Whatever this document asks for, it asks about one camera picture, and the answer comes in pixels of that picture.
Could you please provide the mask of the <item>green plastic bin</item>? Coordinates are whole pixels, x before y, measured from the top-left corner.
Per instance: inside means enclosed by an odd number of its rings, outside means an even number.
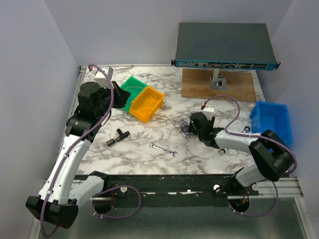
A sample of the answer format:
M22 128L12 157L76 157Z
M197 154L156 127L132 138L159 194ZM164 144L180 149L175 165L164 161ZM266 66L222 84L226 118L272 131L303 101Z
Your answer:
M122 109L126 112L129 112L131 104L133 100L147 87L147 84L138 80L137 78L130 76L121 86L120 88L124 91L129 92L131 95L129 96L125 107Z

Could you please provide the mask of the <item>yellow plastic bin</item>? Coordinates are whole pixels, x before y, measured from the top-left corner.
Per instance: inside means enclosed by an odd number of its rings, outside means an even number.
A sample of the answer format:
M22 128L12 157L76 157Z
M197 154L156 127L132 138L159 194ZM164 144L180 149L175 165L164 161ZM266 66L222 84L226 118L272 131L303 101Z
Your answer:
M133 100L129 113L143 123L153 118L155 112L163 106L164 94L147 86Z

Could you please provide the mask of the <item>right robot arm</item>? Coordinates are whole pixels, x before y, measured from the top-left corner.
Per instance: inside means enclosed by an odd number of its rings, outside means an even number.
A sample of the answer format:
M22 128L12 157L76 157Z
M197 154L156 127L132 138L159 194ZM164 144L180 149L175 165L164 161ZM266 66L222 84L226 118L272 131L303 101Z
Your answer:
M204 113L191 114L188 131L208 147L234 149L250 154L254 163L235 173L229 183L230 191L241 195L247 187L264 180L277 182L295 164L290 149L272 130L263 133L229 132L222 127L214 127L213 117L208 120Z

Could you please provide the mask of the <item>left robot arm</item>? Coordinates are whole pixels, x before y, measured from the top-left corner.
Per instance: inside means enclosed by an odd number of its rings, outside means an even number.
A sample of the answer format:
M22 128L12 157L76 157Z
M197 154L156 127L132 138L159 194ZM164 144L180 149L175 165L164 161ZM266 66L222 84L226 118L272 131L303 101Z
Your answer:
M82 158L93 143L102 122L112 108L125 107L130 92L116 82L112 88L103 88L96 82L80 86L78 106L66 123L62 149L54 168L37 196L30 196L26 207L40 220L68 229L74 223L79 208L92 196L107 196L111 185L101 173L93 173L80 186L72 188Z

